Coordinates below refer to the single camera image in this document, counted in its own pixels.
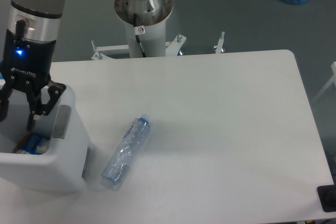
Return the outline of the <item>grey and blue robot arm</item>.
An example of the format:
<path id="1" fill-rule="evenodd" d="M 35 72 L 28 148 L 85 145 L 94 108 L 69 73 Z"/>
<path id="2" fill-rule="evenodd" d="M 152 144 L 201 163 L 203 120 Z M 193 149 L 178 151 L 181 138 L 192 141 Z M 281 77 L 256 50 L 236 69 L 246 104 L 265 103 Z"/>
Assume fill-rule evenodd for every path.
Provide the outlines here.
<path id="1" fill-rule="evenodd" d="M 65 0 L 11 0 L 1 75 L 1 119 L 7 117 L 13 91 L 26 95 L 27 130 L 39 116 L 47 116 L 66 90 L 52 81 L 50 67 Z"/>

